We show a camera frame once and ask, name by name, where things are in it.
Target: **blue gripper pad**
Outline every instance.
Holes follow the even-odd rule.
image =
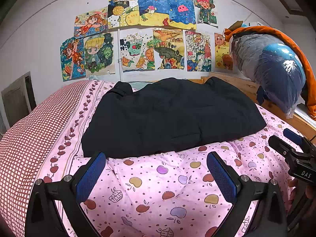
[[[232,167],[227,166],[216,152],[207,155],[206,164],[225,200],[234,204],[240,189],[238,174]]]
[[[78,203],[85,202],[88,199],[105,167],[105,161],[105,154],[100,152],[76,185],[76,201]]]
[[[292,142],[294,142],[296,145],[300,146],[302,144],[302,137],[299,136],[298,134],[294,133],[288,128],[285,128],[283,130],[283,135],[284,137],[288,138]]]

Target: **orange blanket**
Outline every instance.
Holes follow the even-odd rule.
[[[301,60],[303,64],[303,68],[306,75],[306,83],[308,88],[307,93],[307,100],[305,101],[305,104],[308,108],[310,116],[316,120],[316,81],[315,77],[311,68],[311,65],[309,64],[306,56],[302,52],[302,50],[298,47],[298,45],[289,38],[286,34],[282,33],[281,31],[266,27],[266,26],[253,26],[253,27],[239,27],[235,29],[234,31],[231,31],[230,29],[225,29],[225,41],[229,42],[230,38],[233,36],[233,34],[245,32],[245,31],[255,31],[258,33],[270,33],[272,35],[275,35],[279,39],[281,39],[287,46],[291,47],[291,49],[297,54],[299,59]]]

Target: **plastic bag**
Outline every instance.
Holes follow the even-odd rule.
[[[287,118],[293,117],[306,77],[290,47],[269,34],[250,34],[234,38],[230,56],[234,66],[260,84]]]

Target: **white wall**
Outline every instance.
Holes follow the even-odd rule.
[[[284,24],[284,33],[291,37],[304,52],[311,64],[314,75],[316,72],[316,33],[308,22],[302,24]]]
[[[219,27],[198,24],[197,31],[214,36],[237,20],[260,21],[283,30],[283,23],[259,0],[214,0],[218,10]],[[60,68],[61,43],[73,35],[76,15],[101,8],[107,0],[18,0],[0,28],[0,91],[26,72],[31,72],[36,103],[41,103],[60,87],[73,81],[62,81]],[[121,37],[137,29],[121,29]],[[118,44],[116,30],[111,31]],[[214,45],[212,45],[212,65]],[[119,80],[118,48],[114,50],[116,74],[105,75],[106,81]],[[156,57],[156,68],[160,62]],[[158,80],[165,77],[200,78],[207,73],[186,70],[156,70],[154,72],[126,72],[123,81]],[[8,127],[0,97],[0,112]]]

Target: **bed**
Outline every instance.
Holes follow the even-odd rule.
[[[102,96],[114,85],[93,80],[65,86],[0,141],[0,213],[15,236],[24,236],[34,181],[59,181],[88,161],[83,157],[81,136]],[[274,134],[300,150],[282,131],[289,128],[301,133],[265,108],[258,109],[267,126],[254,135],[178,153],[110,158],[89,199],[81,204],[88,218],[103,237],[210,237],[231,207],[208,172],[210,151],[253,181],[276,179],[287,208],[288,166],[267,140]],[[68,234],[76,236],[61,204],[57,207]],[[255,204],[250,206],[237,236],[244,234],[254,208]]]

